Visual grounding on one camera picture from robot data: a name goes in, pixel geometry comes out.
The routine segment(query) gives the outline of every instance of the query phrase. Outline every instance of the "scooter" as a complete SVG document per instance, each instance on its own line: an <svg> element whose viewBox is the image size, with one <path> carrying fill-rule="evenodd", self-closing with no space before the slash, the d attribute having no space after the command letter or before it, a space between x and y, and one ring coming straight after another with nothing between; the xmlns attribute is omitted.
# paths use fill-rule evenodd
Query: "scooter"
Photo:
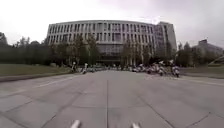
<svg viewBox="0 0 224 128"><path fill-rule="evenodd" d="M163 76L164 75L164 72L163 72L162 69L159 69L159 72L158 73L159 73L160 76Z"/></svg>
<svg viewBox="0 0 224 128"><path fill-rule="evenodd" d="M176 76L177 78L180 77L180 71L178 69L174 70L174 76Z"/></svg>

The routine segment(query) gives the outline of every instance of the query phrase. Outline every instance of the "building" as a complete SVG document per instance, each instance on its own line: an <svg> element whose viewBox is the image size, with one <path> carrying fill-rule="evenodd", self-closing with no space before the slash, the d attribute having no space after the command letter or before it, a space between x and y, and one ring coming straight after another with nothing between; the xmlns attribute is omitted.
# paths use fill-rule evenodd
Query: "building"
<svg viewBox="0 0 224 128"><path fill-rule="evenodd" d="M201 49L202 54L210 52L210 53L213 53L217 57L223 55L223 48L209 44L206 39L199 41L196 47Z"/></svg>
<svg viewBox="0 0 224 128"><path fill-rule="evenodd" d="M102 54L101 61L120 61L119 54L123 44L130 40L132 44L140 44L141 49L149 46L150 55L158 51L166 53L167 43L171 51L176 51L176 38L172 24L160 22L149 24L119 20L86 20L50 24L47 33L49 44L58 44L62 41L72 42L77 35L84 40L93 35Z"/></svg>

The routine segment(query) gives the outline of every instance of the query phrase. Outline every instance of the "overcast sky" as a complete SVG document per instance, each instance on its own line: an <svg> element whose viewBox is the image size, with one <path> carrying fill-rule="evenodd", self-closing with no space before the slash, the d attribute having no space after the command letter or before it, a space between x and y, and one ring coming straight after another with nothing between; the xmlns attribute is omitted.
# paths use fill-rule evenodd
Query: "overcast sky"
<svg viewBox="0 0 224 128"><path fill-rule="evenodd" d="M41 41L48 24L76 20L133 20L174 24L177 42L201 39L224 47L223 0L2 0L0 32L10 44Z"/></svg>

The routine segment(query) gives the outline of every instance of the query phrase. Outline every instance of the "lawn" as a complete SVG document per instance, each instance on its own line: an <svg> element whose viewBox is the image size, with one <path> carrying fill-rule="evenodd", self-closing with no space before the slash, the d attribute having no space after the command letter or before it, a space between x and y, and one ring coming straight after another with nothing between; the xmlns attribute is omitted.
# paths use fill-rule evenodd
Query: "lawn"
<svg viewBox="0 0 224 128"><path fill-rule="evenodd" d="M68 71L69 68L59 68L50 66L35 66L24 64L0 64L1 76L15 76L15 75L31 75L44 73L61 73Z"/></svg>
<svg viewBox="0 0 224 128"><path fill-rule="evenodd" d="M181 71L185 72L185 73L203 73L203 74L222 74L222 75L224 75L224 66L182 68Z"/></svg>

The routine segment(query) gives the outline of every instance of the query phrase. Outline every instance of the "stone pavement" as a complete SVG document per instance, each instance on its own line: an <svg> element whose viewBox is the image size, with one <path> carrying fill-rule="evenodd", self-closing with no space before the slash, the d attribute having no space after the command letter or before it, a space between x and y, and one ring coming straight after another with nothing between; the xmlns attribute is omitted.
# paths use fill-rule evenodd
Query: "stone pavement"
<svg viewBox="0 0 224 128"><path fill-rule="evenodd" d="M0 83L0 128L223 128L223 83L119 71Z"/></svg>

